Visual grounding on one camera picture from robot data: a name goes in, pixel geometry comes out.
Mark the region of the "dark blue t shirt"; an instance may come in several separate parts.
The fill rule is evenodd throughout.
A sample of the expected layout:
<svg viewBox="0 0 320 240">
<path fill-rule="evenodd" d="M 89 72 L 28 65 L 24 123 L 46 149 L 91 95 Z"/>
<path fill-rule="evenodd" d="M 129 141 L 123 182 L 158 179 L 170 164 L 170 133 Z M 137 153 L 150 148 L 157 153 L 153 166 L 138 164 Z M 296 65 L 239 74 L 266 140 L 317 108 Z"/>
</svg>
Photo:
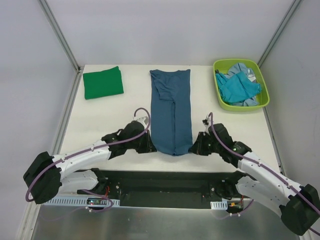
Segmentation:
<svg viewBox="0 0 320 240">
<path fill-rule="evenodd" d="M 157 151 L 181 156 L 193 145 L 191 71 L 149 71 L 151 76 L 151 140 Z"/>
</svg>

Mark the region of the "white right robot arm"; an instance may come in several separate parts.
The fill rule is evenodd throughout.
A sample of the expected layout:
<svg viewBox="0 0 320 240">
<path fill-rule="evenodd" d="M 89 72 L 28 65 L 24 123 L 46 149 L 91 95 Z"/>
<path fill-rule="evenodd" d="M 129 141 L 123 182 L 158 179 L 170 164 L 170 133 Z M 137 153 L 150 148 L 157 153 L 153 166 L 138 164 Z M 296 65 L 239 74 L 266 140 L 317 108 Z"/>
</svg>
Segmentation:
<svg viewBox="0 0 320 240">
<path fill-rule="evenodd" d="M 275 172 L 251 148 L 232 140 L 221 123 L 204 120 L 189 152 L 200 156 L 218 154 L 237 170 L 214 188 L 222 199 L 246 196 L 277 214 L 294 234 L 303 236 L 320 218 L 320 197 L 312 185 L 305 186 Z"/>
</svg>

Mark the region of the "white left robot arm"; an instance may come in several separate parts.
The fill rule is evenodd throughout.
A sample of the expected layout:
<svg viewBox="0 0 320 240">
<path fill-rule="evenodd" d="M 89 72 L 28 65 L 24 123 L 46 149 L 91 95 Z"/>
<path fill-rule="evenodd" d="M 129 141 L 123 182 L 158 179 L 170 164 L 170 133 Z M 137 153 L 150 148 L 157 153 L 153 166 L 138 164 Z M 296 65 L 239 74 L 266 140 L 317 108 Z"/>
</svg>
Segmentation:
<svg viewBox="0 0 320 240">
<path fill-rule="evenodd" d="M 85 167 L 122 156 L 128 150 L 138 154 L 156 152 L 148 127 L 140 121 L 133 120 L 77 151 L 56 155 L 41 152 L 23 175 L 28 187 L 25 199 L 43 204 L 68 192 L 106 197 L 110 190 L 106 177 L 98 168 Z"/>
</svg>

